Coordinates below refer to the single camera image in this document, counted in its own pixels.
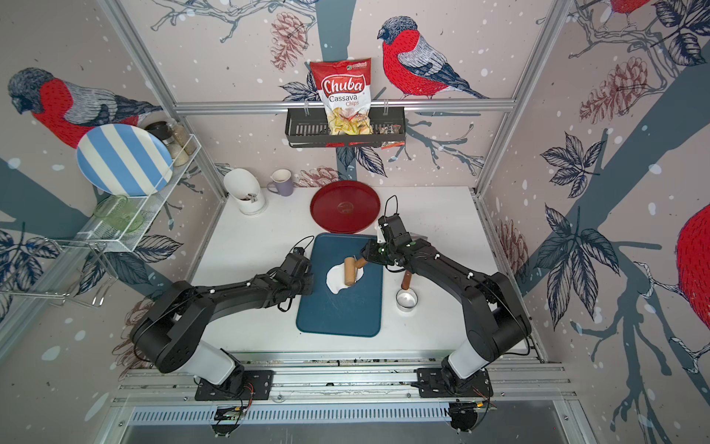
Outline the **wooden dough roller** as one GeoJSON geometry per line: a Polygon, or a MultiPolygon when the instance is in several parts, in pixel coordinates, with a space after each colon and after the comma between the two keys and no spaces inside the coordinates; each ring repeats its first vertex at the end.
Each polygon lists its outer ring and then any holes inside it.
{"type": "Polygon", "coordinates": [[[344,284],[351,287],[364,275],[367,261],[364,258],[347,257],[344,261],[344,284]]]}

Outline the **white dough piece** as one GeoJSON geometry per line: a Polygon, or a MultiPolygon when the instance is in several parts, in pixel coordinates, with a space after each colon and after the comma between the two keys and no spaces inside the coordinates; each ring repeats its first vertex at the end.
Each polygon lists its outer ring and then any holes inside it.
{"type": "Polygon", "coordinates": [[[342,290],[350,288],[344,284],[344,263],[330,268],[327,272],[325,283],[333,294],[338,294],[342,290]]]}

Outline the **teal cutting board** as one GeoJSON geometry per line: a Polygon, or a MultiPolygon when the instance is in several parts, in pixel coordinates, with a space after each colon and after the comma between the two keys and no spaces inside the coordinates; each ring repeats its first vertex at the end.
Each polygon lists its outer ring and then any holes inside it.
{"type": "Polygon", "coordinates": [[[362,258],[371,236],[321,233],[314,240],[311,262],[314,290],[299,304],[296,326],[304,333],[372,338],[381,327],[383,268],[367,264],[364,276],[352,287],[333,294],[325,283],[327,272],[347,257],[362,258]]]}

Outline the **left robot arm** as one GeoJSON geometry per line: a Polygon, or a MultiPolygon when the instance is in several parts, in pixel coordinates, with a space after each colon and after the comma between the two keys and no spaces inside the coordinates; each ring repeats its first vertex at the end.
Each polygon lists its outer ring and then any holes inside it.
{"type": "Polygon", "coordinates": [[[297,296],[314,288],[305,249],[293,247],[283,263],[246,281],[220,286],[174,283],[131,331],[136,356],[161,373],[187,371],[225,389],[240,389],[243,366],[229,353],[203,340],[207,326],[248,310],[277,308],[286,313],[297,296]]]}

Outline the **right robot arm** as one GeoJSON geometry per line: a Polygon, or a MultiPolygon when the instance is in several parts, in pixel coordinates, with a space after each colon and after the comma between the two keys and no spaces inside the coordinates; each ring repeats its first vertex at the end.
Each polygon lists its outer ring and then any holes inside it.
{"type": "Polygon", "coordinates": [[[427,239],[414,238],[399,214],[381,216],[377,226],[382,239],[362,249],[367,263],[428,279],[460,303],[466,342],[443,361],[447,384],[471,379],[531,336],[521,298],[506,275],[487,275],[442,255],[427,239]]]}

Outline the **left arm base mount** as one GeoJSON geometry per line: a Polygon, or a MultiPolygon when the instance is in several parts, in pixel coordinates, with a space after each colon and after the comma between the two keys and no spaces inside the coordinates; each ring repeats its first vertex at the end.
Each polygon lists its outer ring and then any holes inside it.
{"type": "Polygon", "coordinates": [[[196,401],[266,401],[269,399],[275,372],[272,370],[246,370],[237,364],[221,385],[199,379],[194,395],[196,401]]]}

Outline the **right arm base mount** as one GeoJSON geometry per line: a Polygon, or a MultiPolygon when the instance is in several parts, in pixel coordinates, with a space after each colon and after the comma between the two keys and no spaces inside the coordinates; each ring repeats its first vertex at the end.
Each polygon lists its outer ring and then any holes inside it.
{"type": "Polygon", "coordinates": [[[421,398],[468,398],[488,399],[493,396],[493,389],[487,369],[473,373],[467,379],[461,379],[444,360],[439,368],[423,367],[416,370],[416,381],[411,384],[419,391],[421,398]]]}

